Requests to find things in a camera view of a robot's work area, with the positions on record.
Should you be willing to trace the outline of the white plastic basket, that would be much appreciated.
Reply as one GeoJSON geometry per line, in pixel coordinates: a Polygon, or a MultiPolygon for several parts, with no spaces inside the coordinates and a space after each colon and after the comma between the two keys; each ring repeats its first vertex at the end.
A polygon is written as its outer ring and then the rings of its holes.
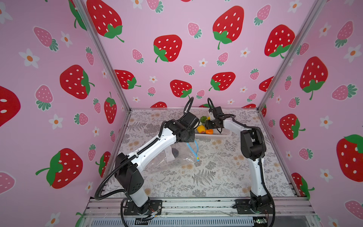
{"type": "MultiPolygon", "coordinates": [[[[196,117],[198,117],[199,119],[202,116],[206,116],[206,117],[208,117],[208,120],[209,120],[209,109],[208,108],[192,107],[190,109],[190,112],[192,114],[194,114],[196,117]]],[[[195,138],[196,139],[225,139],[225,138],[232,135],[232,132],[230,130],[227,130],[227,129],[223,129],[223,131],[221,133],[219,133],[216,129],[214,129],[213,131],[214,131],[214,133],[212,135],[210,135],[210,134],[199,134],[197,132],[197,128],[195,128],[195,138]]]]}

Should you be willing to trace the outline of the clear zip top bag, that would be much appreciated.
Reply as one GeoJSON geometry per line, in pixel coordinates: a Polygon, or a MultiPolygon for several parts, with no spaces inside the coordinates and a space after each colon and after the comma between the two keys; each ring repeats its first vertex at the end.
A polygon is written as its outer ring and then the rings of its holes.
{"type": "Polygon", "coordinates": [[[172,168],[185,166],[188,164],[199,163],[199,145],[196,141],[189,143],[175,143],[161,151],[144,168],[147,173],[158,173],[172,168]],[[179,150],[179,156],[175,158],[172,148],[179,150]]]}

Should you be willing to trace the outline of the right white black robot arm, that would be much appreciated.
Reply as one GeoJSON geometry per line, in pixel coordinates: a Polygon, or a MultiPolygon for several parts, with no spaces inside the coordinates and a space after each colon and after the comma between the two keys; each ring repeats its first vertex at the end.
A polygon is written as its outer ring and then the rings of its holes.
{"type": "Polygon", "coordinates": [[[250,208],[259,213],[270,207],[275,211],[273,197],[268,191],[264,176],[264,157],[267,150],[262,130],[257,126],[248,126],[235,119],[234,114],[225,114],[221,107],[209,104],[208,129],[227,129],[240,138],[242,155],[248,160],[251,175],[250,208]]]}

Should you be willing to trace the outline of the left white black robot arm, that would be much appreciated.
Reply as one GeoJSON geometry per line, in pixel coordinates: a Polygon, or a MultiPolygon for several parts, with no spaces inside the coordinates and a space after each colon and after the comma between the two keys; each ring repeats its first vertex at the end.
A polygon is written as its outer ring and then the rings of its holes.
{"type": "Polygon", "coordinates": [[[143,188],[142,171],[162,151],[171,148],[173,144],[194,142],[195,127],[199,123],[199,118],[190,112],[184,113],[178,120],[163,121],[158,134],[153,139],[128,155],[121,153],[117,156],[114,170],[98,186],[94,198],[99,201],[114,194],[123,193],[138,208],[145,207],[149,203],[149,197],[143,188]],[[102,195],[104,186],[113,176],[123,188],[102,195]]]}

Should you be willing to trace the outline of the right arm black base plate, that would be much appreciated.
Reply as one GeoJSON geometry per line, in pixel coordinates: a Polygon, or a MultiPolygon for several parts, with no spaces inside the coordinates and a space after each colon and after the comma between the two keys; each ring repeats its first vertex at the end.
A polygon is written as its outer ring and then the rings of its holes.
{"type": "Polygon", "coordinates": [[[232,208],[236,209],[238,214],[272,215],[275,213],[275,209],[271,204],[257,208],[251,203],[250,199],[237,199],[234,201],[232,208]]]}

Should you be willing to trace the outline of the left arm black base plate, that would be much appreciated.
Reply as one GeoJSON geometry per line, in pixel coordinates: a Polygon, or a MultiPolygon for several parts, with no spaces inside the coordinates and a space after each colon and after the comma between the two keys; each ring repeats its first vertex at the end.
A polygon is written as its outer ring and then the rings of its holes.
{"type": "Polygon", "coordinates": [[[139,215],[160,215],[162,211],[162,200],[148,200],[144,205],[138,207],[133,201],[127,201],[123,206],[123,215],[139,216],[139,215]]]}

